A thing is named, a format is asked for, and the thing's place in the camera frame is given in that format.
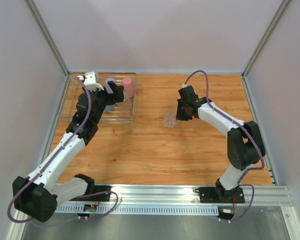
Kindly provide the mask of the blue plastic cup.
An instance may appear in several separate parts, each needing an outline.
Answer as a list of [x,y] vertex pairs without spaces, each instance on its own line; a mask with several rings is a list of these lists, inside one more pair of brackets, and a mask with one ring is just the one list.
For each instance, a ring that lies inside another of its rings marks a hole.
[[108,112],[111,112],[111,111],[113,111],[114,110],[114,105],[107,105],[106,107],[105,107],[105,112],[106,113],[108,113]]

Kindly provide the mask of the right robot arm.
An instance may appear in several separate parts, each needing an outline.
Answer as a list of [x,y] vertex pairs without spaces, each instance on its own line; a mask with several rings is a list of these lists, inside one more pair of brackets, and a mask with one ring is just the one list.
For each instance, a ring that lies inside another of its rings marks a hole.
[[227,140],[229,165],[217,179],[212,193],[205,196],[220,203],[226,203],[233,198],[244,203],[244,200],[240,200],[240,182],[266,154],[258,124],[239,120],[218,108],[209,98],[198,97],[191,85],[184,84],[178,93],[180,98],[177,100],[177,120],[200,119],[212,125]]

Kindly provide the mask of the purple plastic cup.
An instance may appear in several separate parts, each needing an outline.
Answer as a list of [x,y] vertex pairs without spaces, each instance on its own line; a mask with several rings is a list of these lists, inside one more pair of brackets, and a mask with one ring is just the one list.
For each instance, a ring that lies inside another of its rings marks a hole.
[[113,88],[115,88],[117,85],[118,84],[117,84],[116,80],[113,77],[108,77],[105,80],[104,87],[105,87],[108,94],[113,94],[114,93]]

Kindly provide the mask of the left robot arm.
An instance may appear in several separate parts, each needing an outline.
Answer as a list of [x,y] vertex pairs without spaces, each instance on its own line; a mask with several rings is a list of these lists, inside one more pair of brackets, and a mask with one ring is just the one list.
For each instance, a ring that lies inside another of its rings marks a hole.
[[104,86],[79,80],[84,92],[78,97],[76,112],[61,141],[49,156],[27,177],[18,176],[12,183],[13,199],[8,208],[47,222],[58,206],[73,200],[88,201],[111,195],[111,190],[97,192],[93,178],[75,175],[70,181],[56,184],[59,176],[92,140],[107,106],[124,101],[124,86],[109,81]]

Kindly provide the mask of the clear glass tumbler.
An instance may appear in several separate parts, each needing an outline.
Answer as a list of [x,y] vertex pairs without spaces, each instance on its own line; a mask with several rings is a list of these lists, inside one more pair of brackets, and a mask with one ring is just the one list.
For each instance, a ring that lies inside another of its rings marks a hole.
[[133,100],[126,91],[123,92],[123,102],[120,103],[120,106],[124,112],[130,112],[133,109]]
[[170,108],[166,111],[163,119],[163,126],[165,128],[175,128],[177,125],[177,120],[176,120],[176,112],[174,109]]

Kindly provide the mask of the pink plastic cup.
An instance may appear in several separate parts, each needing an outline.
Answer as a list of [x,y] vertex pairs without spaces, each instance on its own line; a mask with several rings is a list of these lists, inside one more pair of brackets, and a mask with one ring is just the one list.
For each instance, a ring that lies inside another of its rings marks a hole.
[[125,77],[122,79],[122,85],[124,86],[124,91],[128,94],[130,98],[135,95],[135,84],[130,77]]

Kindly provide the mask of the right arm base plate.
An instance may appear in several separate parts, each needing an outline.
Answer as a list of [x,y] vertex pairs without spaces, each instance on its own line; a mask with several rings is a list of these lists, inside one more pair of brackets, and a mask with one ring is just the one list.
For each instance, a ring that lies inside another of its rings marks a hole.
[[241,187],[232,190],[224,190],[220,187],[199,187],[194,190],[199,195],[200,203],[203,204],[244,204],[245,196]]

